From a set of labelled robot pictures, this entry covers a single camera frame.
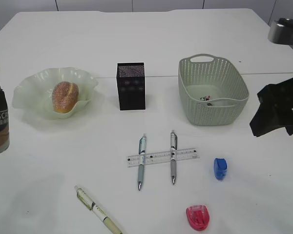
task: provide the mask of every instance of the bread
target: bread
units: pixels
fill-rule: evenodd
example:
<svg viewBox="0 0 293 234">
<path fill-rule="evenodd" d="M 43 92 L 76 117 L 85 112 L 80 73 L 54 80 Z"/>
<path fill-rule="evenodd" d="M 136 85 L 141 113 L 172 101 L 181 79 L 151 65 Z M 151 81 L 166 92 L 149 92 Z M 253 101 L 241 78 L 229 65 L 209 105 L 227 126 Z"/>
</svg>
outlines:
<svg viewBox="0 0 293 234">
<path fill-rule="evenodd" d="M 63 81 L 58 83 L 52 93 L 54 111 L 58 113 L 70 112 L 78 99 L 78 86 L 75 83 Z"/>
</svg>

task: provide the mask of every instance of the plastic woven basket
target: plastic woven basket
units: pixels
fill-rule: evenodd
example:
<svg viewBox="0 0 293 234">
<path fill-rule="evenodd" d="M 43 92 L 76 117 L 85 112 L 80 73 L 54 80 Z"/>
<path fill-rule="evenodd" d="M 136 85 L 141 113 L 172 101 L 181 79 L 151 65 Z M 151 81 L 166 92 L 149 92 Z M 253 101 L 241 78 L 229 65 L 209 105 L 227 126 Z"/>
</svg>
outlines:
<svg viewBox="0 0 293 234">
<path fill-rule="evenodd" d="M 202 56 L 213 60 L 191 61 Z M 249 99 L 249 91 L 235 66 L 225 58 L 212 55 L 182 59 L 178 83 L 186 116 L 195 125 L 231 124 Z"/>
</svg>

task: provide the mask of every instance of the gray pen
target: gray pen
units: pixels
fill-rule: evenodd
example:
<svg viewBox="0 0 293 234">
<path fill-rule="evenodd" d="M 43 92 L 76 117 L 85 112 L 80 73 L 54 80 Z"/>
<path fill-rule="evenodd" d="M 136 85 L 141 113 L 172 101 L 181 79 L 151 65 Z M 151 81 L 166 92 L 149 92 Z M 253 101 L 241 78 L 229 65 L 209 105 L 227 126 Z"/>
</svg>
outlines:
<svg viewBox="0 0 293 234">
<path fill-rule="evenodd" d="M 145 173 L 145 153 L 147 149 L 147 136 L 143 134 L 143 137 L 139 141 L 139 169 L 138 169 L 138 189 L 139 191 L 142 189 L 143 184 L 143 176 Z"/>
<path fill-rule="evenodd" d="M 170 175 L 172 184 L 176 183 L 177 179 L 177 162 L 176 162 L 176 152 L 177 150 L 177 135 L 175 131 L 172 130 L 170 133 Z"/>
</svg>

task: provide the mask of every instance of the blue pencil sharpener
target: blue pencil sharpener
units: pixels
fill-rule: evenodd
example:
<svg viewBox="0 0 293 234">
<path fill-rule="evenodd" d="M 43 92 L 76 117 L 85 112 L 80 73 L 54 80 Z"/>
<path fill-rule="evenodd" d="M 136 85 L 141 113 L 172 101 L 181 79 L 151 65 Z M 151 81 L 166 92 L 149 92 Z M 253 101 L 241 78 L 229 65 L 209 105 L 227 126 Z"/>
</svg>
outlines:
<svg viewBox="0 0 293 234">
<path fill-rule="evenodd" d="M 227 173 L 227 162 L 224 158 L 215 158 L 214 174 L 216 179 L 222 180 Z"/>
</svg>

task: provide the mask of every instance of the pencil sharpener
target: pencil sharpener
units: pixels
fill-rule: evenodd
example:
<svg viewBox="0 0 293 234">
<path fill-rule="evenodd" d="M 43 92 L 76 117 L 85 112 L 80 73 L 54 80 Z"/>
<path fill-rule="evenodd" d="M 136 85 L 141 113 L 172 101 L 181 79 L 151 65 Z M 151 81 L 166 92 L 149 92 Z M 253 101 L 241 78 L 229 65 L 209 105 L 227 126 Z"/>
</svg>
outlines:
<svg viewBox="0 0 293 234">
<path fill-rule="evenodd" d="M 209 211 L 204 205 L 190 206 L 186 214 L 190 226 L 197 231 L 202 231 L 209 225 Z"/>
<path fill-rule="evenodd" d="M 120 110 L 145 110 L 144 63 L 118 63 L 116 80 Z"/>
<path fill-rule="evenodd" d="M 215 158 L 214 174 L 216 179 L 223 180 L 227 173 L 227 162 L 224 158 Z"/>
</svg>

